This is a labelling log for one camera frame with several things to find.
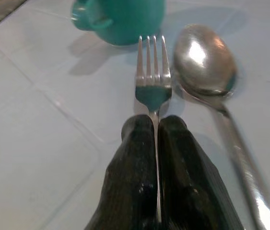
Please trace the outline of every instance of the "table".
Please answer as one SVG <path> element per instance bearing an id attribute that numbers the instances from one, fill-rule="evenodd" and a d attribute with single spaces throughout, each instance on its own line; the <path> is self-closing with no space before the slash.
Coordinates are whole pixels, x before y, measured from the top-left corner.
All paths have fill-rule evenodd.
<path id="1" fill-rule="evenodd" d="M 0 229 L 82 230 L 122 125 L 138 109 L 137 47 L 77 30 L 71 5 L 29 0 L 0 23 Z M 270 0 L 168 0 L 169 54 L 188 23 L 215 30 L 234 54 L 239 81 L 226 104 L 270 186 Z M 185 120 L 253 229 L 211 111 L 175 93 L 161 114 Z"/>

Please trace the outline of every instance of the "silver fork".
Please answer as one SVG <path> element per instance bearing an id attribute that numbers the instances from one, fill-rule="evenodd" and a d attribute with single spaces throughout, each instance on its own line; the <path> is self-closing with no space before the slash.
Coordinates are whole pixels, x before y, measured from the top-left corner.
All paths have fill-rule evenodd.
<path id="1" fill-rule="evenodd" d="M 164 36 L 162 36 L 162 61 L 163 73 L 159 74 L 157 50 L 156 50 L 156 36 L 153 36 L 154 41 L 154 74 L 151 72 L 151 55 L 150 55 L 150 37 L 147 37 L 146 46 L 146 75 L 143 71 L 142 60 L 142 37 L 139 37 L 138 46 L 138 60 L 137 60 L 137 74 L 136 74 L 136 99 L 147 106 L 149 110 L 149 117 L 153 121 L 154 138 L 155 138 L 155 153 L 156 153 L 156 167 L 157 167 L 157 220 L 162 222 L 162 213 L 160 207 L 160 178 L 159 178 L 159 162 L 158 162 L 158 123 L 159 110 L 161 106 L 167 102 L 172 96 L 171 75 L 168 63 L 167 50 L 165 47 Z"/>

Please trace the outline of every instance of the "spoon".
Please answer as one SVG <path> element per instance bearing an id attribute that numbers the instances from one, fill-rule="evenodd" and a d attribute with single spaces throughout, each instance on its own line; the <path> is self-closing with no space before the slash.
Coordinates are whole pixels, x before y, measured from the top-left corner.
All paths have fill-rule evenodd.
<path id="1" fill-rule="evenodd" d="M 269 189 L 223 104 L 233 94 L 236 81 L 231 52 L 208 27 L 189 25 L 180 33 L 175 46 L 173 74 L 188 94 L 217 112 L 231 144 L 233 163 L 245 188 L 256 228 L 270 230 Z"/>

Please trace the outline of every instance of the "teal mug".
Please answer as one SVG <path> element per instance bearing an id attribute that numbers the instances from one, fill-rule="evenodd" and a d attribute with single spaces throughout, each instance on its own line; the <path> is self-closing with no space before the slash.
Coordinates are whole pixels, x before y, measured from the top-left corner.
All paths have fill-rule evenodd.
<path id="1" fill-rule="evenodd" d="M 95 31 L 104 41 L 124 46 L 154 35 L 164 18 L 165 0 L 76 0 L 72 21 L 80 30 Z"/>

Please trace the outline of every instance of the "fork tine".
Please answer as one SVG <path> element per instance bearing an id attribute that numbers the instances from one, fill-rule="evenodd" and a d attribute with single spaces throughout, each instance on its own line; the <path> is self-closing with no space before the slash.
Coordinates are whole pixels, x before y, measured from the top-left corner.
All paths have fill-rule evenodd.
<path id="1" fill-rule="evenodd" d="M 150 54 L 150 37 L 146 37 L 146 84 L 153 85 L 151 74 L 151 54 Z"/>
<path id="2" fill-rule="evenodd" d="M 142 61 L 142 37 L 139 36 L 136 84 L 145 85 L 144 78 L 145 77 L 143 72 L 143 61 Z"/>
<path id="3" fill-rule="evenodd" d="M 154 81 L 156 85 L 160 84 L 160 75 L 158 69 L 158 60 L 157 60 L 157 47 L 156 47 L 156 36 L 153 36 L 154 43 Z"/>
<path id="4" fill-rule="evenodd" d="M 170 67 L 167 55 L 167 49 L 165 47 L 164 36 L 162 36 L 162 56 L 163 56 L 163 85 L 170 86 L 171 85 L 171 75 L 170 75 Z"/>

